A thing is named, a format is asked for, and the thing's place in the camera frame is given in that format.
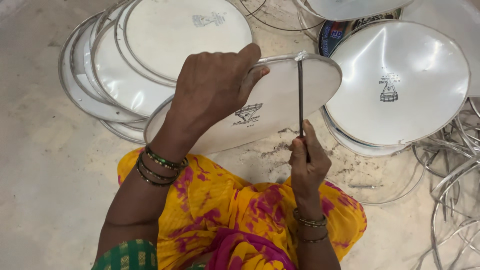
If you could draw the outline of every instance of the pink and yellow fabric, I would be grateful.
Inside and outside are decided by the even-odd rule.
[[[121,184],[143,149],[118,165]],[[214,252],[207,268],[295,269],[297,222],[290,178],[284,184],[251,184],[204,156],[188,155],[190,165],[170,187],[158,220],[158,269]],[[339,260],[367,228],[363,207],[329,182],[319,188],[330,242]]]

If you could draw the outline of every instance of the hand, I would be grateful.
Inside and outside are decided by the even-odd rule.
[[[306,135],[302,139],[293,139],[289,148],[292,154],[288,163],[292,166],[292,189],[299,212],[307,218],[312,214],[307,208],[315,204],[315,207],[320,205],[318,188],[332,162],[320,145],[312,124],[304,120],[302,126]],[[310,155],[310,162],[307,162],[307,155]]]
[[[255,84],[270,72],[266,66],[252,69],[260,57],[260,48],[254,43],[239,53],[190,55],[177,81],[170,117],[201,135],[241,109]]]

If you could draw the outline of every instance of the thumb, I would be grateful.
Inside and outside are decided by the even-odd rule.
[[[250,69],[240,86],[240,99],[246,102],[255,84],[269,73],[270,69],[267,66],[258,66]]]
[[[292,154],[290,156],[292,175],[307,170],[307,148],[300,139],[293,139]]]

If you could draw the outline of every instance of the floor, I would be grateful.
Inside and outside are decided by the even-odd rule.
[[[119,159],[139,145],[124,141],[73,105],[58,80],[57,59],[68,34],[114,0],[0,1],[0,265],[13,269],[90,269],[101,225],[118,189]],[[259,5],[247,0],[249,8]],[[298,27],[290,0],[268,0],[258,16],[279,27]],[[250,19],[263,55],[314,52],[303,33],[267,28]],[[358,200],[394,198],[421,174],[411,150],[386,158],[364,158],[340,146],[317,111],[308,119],[333,166],[327,176]],[[251,182],[286,179],[297,126],[238,148],[209,155]],[[368,230],[342,261],[345,270],[406,270],[430,247],[433,200],[427,174],[407,198],[366,206]],[[348,184],[378,186],[375,190]],[[440,235],[451,231],[443,225]],[[441,247],[452,261],[458,238]],[[480,265],[467,251],[461,267]],[[434,269],[429,256],[423,269]]]

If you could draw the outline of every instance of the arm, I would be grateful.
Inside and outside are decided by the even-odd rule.
[[[323,211],[318,188],[323,182],[332,162],[317,140],[315,130],[308,120],[303,121],[305,138],[292,141],[292,189],[297,202],[299,215],[303,219],[321,221]],[[299,224],[298,237],[304,240],[323,239],[328,234],[326,227],[308,227]],[[300,270],[316,270],[319,265],[324,270],[339,270],[340,263],[327,238],[317,243],[299,241],[297,255]]]
[[[166,160],[180,163],[203,133],[245,105],[253,86],[269,72],[264,66],[252,69],[260,56],[260,48],[253,43],[238,54],[204,52],[189,56],[179,75],[171,109],[150,149]],[[143,161],[162,176],[175,175],[175,171],[156,164],[146,154]],[[110,205],[100,233],[97,259],[124,241],[145,239],[155,244],[158,218],[168,190],[144,181],[134,167]]]

